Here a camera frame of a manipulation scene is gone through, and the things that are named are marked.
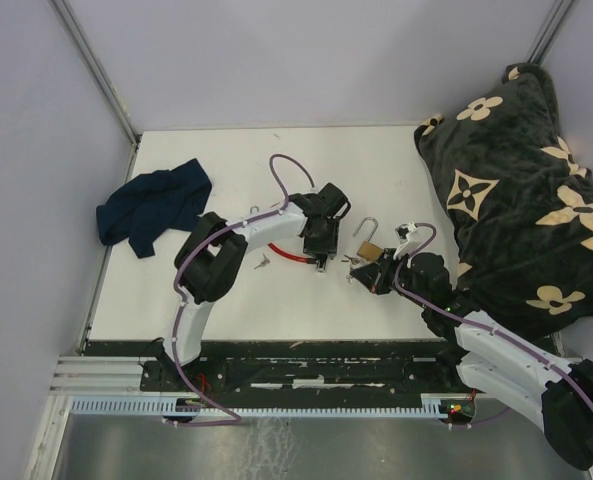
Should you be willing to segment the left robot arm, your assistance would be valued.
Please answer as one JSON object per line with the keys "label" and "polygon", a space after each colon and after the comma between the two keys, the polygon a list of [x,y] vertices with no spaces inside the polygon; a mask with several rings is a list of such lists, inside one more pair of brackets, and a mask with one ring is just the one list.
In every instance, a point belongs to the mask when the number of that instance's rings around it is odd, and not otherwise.
{"label": "left robot arm", "polygon": [[195,383],[193,361],[200,355],[212,308],[233,287],[247,254],[298,237],[305,262],[324,271],[337,254],[340,221],[350,209],[348,197],[328,183],[318,192],[292,194],[272,209],[237,221],[228,222],[214,212],[200,217],[174,260],[173,287],[180,304],[163,342],[163,379],[177,390]]}

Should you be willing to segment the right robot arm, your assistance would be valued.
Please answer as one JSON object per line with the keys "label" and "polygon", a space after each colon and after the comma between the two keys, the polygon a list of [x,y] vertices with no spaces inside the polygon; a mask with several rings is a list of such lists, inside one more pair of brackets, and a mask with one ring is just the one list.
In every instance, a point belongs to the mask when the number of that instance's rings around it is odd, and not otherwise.
{"label": "right robot arm", "polygon": [[386,249],[349,275],[374,295],[396,292],[422,307],[427,327],[453,345],[453,355],[434,368],[439,386],[489,394],[538,427],[569,465],[593,466],[592,361],[551,354],[501,326],[453,289],[439,255]]}

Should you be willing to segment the red cable lock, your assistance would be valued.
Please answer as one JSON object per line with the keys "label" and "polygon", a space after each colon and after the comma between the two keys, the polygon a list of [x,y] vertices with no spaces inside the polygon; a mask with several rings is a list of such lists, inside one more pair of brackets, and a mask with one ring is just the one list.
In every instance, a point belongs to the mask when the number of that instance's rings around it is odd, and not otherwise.
{"label": "red cable lock", "polygon": [[307,250],[305,244],[308,241],[317,240],[320,234],[323,232],[324,228],[320,223],[320,218],[315,217],[313,221],[310,221],[308,216],[305,217],[305,226],[303,231],[301,232],[301,237],[303,239],[303,253],[296,254],[292,253],[288,250],[283,249],[282,247],[276,245],[275,243],[271,242],[267,245],[267,247],[274,252],[275,254],[281,256],[290,261],[307,264],[307,265],[314,265],[318,272],[324,272],[325,268],[320,267],[320,255],[323,253],[316,253],[314,251]]}

